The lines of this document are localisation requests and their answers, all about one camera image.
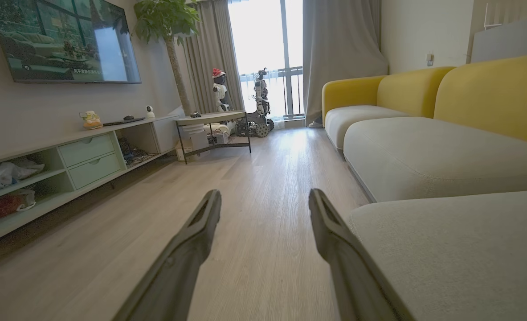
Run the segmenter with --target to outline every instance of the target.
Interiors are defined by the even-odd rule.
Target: red hat
[[[214,68],[214,71],[212,72],[212,78],[218,78],[220,77],[221,75],[225,75],[226,73],[224,73],[223,71],[221,71],[220,69],[218,68]]]

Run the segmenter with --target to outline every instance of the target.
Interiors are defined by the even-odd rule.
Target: yellow backrest cushion
[[[527,141],[527,56],[454,69],[440,85],[434,118]]]
[[[439,67],[386,76],[378,87],[377,106],[432,118],[440,83],[452,69]]]

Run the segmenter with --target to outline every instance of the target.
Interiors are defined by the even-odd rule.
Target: curtain
[[[380,53],[380,26],[375,24],[380,21],[380,0],[303,0],[302,8],[303,96],[308,125],[322,115],[322,91],[327,82],[387,75],[388,62]]]
[[[198,34],[184,40],[196,107],[201,114],[217,111],[212,70],[218,68],[226,72],[232,108],[244,110],[227,0],[203,1],[196,6],[200,15],[200,22],[196,23]]]

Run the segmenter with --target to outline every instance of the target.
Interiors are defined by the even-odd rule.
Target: robot wearing santa hat
[[[229,93],[226,87],[226,73],[214,68],[212,73],[214,79],[214,96],[216,98],[216,108],[218,111],[230,111],[233,108],[229,105]]]

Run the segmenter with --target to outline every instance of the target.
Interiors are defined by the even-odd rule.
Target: wooden floor
[[[210,189],[222,192],[212,252],[189,320],[334,318],[307,196],[325,191],[345,217],[367,203],[324,130],[298,128],[161,159],[0,239],[0,320],[107,321]]]

